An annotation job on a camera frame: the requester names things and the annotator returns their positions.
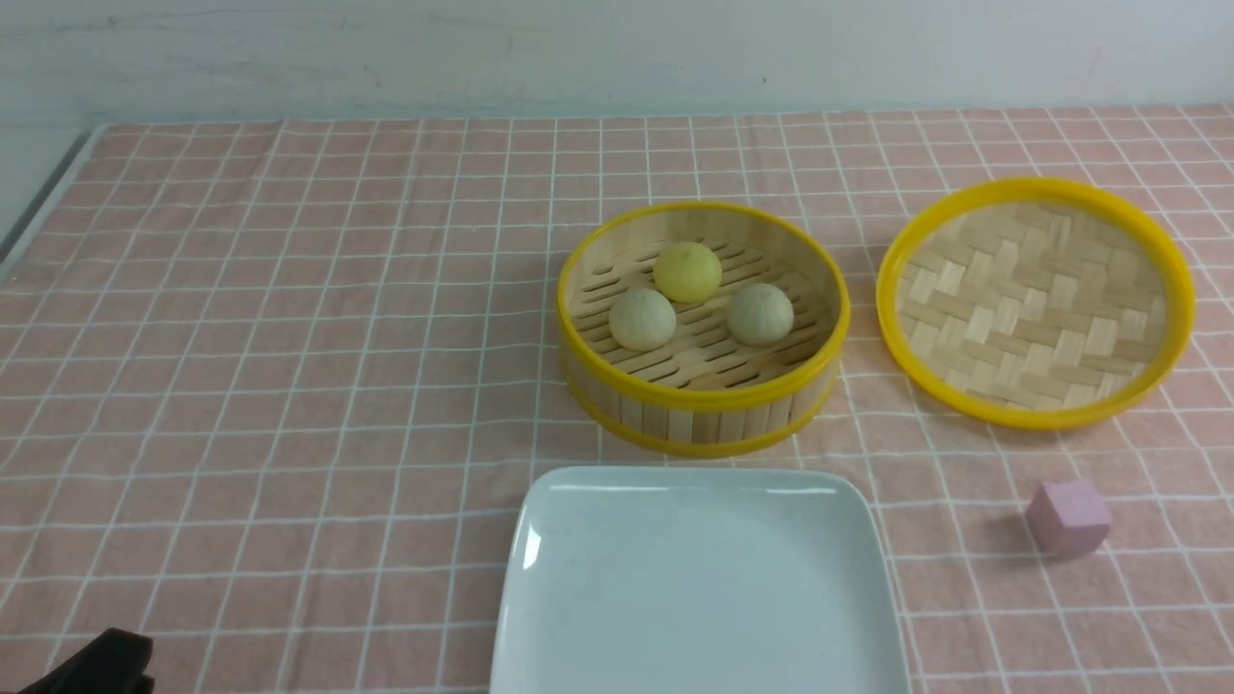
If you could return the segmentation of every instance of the yellow rim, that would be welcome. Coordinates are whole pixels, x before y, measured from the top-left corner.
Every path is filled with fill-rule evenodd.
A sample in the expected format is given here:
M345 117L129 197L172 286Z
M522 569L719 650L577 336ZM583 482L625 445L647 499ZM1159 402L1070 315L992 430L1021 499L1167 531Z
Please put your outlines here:
M917 247L948 220L1004 203L1054 203L1079 207L1119 226L1144 247L1156 263L1166 285L1169 319L1165 341L1156 358L1135 380L1109 398L1070 410L1013 410L961 393L934 375L908 348L900 316L896 290L905 263ZM1140 400L1170 373L1187 348L1196 314L1196 293L1182 253L1151 217L1130 203L1090 185L1049 178L996 180L967 188L929 206L900 233L879 270L876 293L879 326L891 356L927 393L975 417L1021 429L1070 429L1116 415Z
M832 377L827 388L823 389L823 394L818 396L818 401L810 406L810 411L796 421L789 424L789 426L777 429L770 433L764 433L758 438L743 438L742 441L733 441L732 443L691 443L686 441L668 441L665 438L648 436L642 431L633 430L601 412L595 405L582 396L582 393L580 393L574 385L574 380L570 379L569 375L565 379L565 384L579 405L581 405L582 409L591 415L591 419L596 420L600 426L607 429L618 438L624 438L626 441L649 451L668 453L670 456L680 456L682 458L727 458L729 456L744 456L745 453L753 453L760 448L766 448L768 446L779 443L780 441L784 441L785 438L789 438L793 433L801 431L807 424L814 420L814 415L817 415L818 411L823 409L823 405L827 404L827 398L832 394L832 387L835 385L835 377Z
M590 347L582 341L582 337L574 330L574 325L570 322L570 314L568 310L568 298L565 295L565 283L564 279L569 277L570 272L574 269L575 263L582 257L582 253L591 246L597 238L608 233L613 228L622 226L631 220L645 215L654 215L659 212L665 212L670 210L681 209L712 209L712 210L729 210L733 212L742 212L758 217L765 222L774 224L780 228L792 233L802 242L808 245L823 262L827 263L827 268L832 272L835 278L837 294L839 296L839 315L835 320L835 328L832 331L830 337L823 343L822 348L814 353L813 357L807 359L803 364L795 368L793 370L774 378L766 383L760 383L758 385L752 385L749 388L739 388L735 390L681 390L677 388L668 388L665 385L658 385L654 383L648 383L645 380L634 378L626 374L621 369L617 369L608 362L600 358L598 354L591 351ZM694 411L718 411L718 410L738 410L743 408L750 408L760 403L769 400L775 400L785 395L790 395L800 390L806 383L813 380L816 375L839 353L840 343L844 342L844 336L848 333L849 326L849 295L848 286L844 285L844 277L840 275L839 265L832 259L827 251L818 245L817 241L811 238L803 231L790 225L789 222L769 215L761 210L755 210L753 207L747 207L743 205L734 205L731 203L714 203L707 200L684 200L680 203L668 203L664 205L654 205L650 207L643 207L621 215L619 217L605 224L600 228L591 232L586 238L579 243L579 247L570 253L570 257L565 261L565 267L561 268L561 274L557 283L557 317L561 326L561 335L565 338L566 347L573 351L582 366L596 375L600 380L607 385L616 389L618 393L629 395L643 400L647 404L655 405L659 408L680 409L680 410L694 410Z

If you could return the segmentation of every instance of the yellow bun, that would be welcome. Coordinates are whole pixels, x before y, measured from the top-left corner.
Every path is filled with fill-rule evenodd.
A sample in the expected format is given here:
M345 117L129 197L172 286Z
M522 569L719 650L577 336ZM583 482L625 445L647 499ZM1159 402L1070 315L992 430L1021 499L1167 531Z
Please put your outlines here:
M719 258L702 243L674 243L660 251L652 277L665 296L679 304L711 299L719 289Z

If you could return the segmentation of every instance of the black object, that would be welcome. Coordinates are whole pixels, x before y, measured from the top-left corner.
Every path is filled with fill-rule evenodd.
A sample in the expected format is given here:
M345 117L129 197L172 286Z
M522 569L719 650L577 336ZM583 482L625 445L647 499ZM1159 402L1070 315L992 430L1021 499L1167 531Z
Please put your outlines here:
M109 629L17 694L151 694L154 680L143 673L153 652L148 637Z

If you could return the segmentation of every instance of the white wall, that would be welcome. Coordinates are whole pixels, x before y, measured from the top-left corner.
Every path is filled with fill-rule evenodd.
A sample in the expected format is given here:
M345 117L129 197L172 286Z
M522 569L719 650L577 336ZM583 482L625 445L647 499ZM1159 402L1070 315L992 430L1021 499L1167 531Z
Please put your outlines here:
M1230 0L5 0L0 122L1204 102Z

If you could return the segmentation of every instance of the woven bamboo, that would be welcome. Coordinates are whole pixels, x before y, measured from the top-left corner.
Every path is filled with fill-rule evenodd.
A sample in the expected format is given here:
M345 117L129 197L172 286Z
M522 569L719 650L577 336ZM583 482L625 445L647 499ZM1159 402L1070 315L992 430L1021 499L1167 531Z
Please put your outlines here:
M701 304L674 304L677 328L663 347L622 348L608 330L610 307L632 288L654 289L655 258L677 241L716 252L719 290ZM779 342L750 347L729 336L724 307L759 282L785 291L795 321ZM637 443L695 456L763 447L806 424L835 377L848 324L843 280L816 243L769 215L706 203L652 207L602 227L563 270L558 309L566 379L584 408Z
M1161 349L1166 288L1145 249L1074 207L1001 204L955 217L896 293L909 349L951 388L1019 410L1118 393Z

